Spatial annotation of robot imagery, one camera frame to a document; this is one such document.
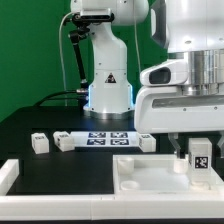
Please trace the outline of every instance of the black cable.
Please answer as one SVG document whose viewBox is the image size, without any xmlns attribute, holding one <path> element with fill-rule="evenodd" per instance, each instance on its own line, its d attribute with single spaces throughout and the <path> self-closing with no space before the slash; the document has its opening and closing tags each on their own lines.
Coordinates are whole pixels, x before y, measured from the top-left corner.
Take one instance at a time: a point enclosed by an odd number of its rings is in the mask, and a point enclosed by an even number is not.
<svg viewBox="0 0 224 224">
<path fill-rule="evenodd" d="M 61 95 L 67 95 L 67 94 L 77 94 L 77 91 L 76 90 L 70 90 L 70 91 L 61 91 L 61 92 L 57 92 L 57 93 L 53 93 L 53 94 L 50 94 L 46 97 L 44 97 L 42 100 L 38 101 L 37 103 L 34 104 L 34 106 L 40 106 L 42 103 L 44 103 L 45 101 L 48 101 L 48 100 L 51 100 L 52 97 L 55 97 L 55 96 L 61 96 Z"/>
</svg>

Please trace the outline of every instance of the white cube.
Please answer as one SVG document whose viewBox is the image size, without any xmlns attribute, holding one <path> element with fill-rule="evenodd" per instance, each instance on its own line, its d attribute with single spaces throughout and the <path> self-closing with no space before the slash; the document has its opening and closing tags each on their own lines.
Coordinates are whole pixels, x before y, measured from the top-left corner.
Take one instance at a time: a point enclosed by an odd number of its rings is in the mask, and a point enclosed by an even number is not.
<svg viewBox="0 0 224 224">
<path fill-rule="evenodd" d="M 54 143 L 62 151 L 71 151 L 75 149 L 74 138 L 66 131 L 54 133 Z"/>
<path fill-rule="evenodd" d="M 156 139 L 152 135 L 137 133 L 137 141 L 138 141 L 139 148 L 143 152 L 156 151 Z"/>
<path fill-rule="evenodd" d="M 189 175 L 192 182 L 211 180 L 212 143 L 207 138 L 189 139 Z"/>
<path fill-rule="evenodd" d="M 49 153 L 49 140 L 44 133 L 32 134 L 31 141 L 36 154 Z"/>
</svg>

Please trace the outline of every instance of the white block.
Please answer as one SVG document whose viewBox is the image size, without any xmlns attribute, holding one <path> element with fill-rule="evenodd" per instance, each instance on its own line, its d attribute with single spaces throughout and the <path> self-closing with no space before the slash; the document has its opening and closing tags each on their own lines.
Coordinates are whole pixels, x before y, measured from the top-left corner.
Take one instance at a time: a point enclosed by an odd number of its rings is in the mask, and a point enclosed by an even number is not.
<svg viewBox="0 0 224 224">
<path fill-rule="evenodd" d="M 71 151 L 75 149 L 74 138 L 66 131 L 54 133 L 54 143 L 62 151 Z"/>
<path fill-rule="evenodd" d="M 19 175 L 19 161 L 7 160 L 0 169 L 0 195 L 5 196 Z"/>
<path fill-rule="evenodd" d="M 32 134 L 31 140 L 36 154 L 49 153 L 49 140 L 44 133 Z"/>
<path fill-rule="evenodd" d="M 137 133 L 137 141 L 138 141 L 139 148 L 143 152 L 156 151 L 156 139 L 152 135 Z"/>
<path fill-rule="evenodd" d="M 193 185 L 211 182 L 212 143 L 207 138 L 189 139 L 189 177 Z"/>
</svg>

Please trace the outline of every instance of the table surface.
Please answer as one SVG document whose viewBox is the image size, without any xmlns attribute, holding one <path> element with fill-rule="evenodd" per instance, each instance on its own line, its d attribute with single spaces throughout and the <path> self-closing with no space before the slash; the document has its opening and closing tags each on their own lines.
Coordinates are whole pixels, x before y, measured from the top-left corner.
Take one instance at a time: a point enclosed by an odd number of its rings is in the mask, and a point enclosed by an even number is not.
<svg viewBox="0 0 224 224">
<path fill-rule="evenodd" d="M 20 176 L 8 195 L 112 194 L 112 158 L 114 154 L 140 154 L 139 148 L 77 148 L 60 152 L 53 143 L 55 131 L 135 131 L 133 119 L 100 120 L 83 116 L 76 107 L 25 107 L 0 123 L 0 166 L 7 159 L 19 159 Z M 36 155 L 31 134 L 44 132 L 49 138 L 50 153 Z M 217 142 L 217 133 L 207 133 Z M 158 153 L 173 153 L 167 134 L 155 136 Z M 222 174 L 223 160 L 215 159 Z M 74 223 L 224 223 L 224 220 L 116 220 L 78 221 Z"/>
</svg>

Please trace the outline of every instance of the green wall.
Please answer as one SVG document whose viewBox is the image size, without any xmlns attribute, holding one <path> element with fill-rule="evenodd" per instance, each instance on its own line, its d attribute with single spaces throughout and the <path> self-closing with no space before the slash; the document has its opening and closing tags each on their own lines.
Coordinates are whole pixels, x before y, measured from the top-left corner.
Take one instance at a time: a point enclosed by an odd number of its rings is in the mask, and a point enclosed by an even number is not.
<svg viewBox="0 0 224 224">
<path fill-rule="evenodd" d="M 32 106 L 44 96 L 63 90 L 58 29 L 62 17 L 69 12 L 69 5 L 70 0 L 0 0 L 0 121 L 20 107 Z M 74 53 L 67 38 L 73 28 L 71 24 L 63 29 L 68 89 L 79 87 Z M 140 83 L 134 28 L 113 29 L 128 46 L 128 79 L 136 93 Z M 166 52 L 150 40 L 149 17 L 138 25 L 138 32 L 142 68 L 165 60 Z M 81 50 L 91 81 L 91 42 L 83 41 Z"/>
</svg>

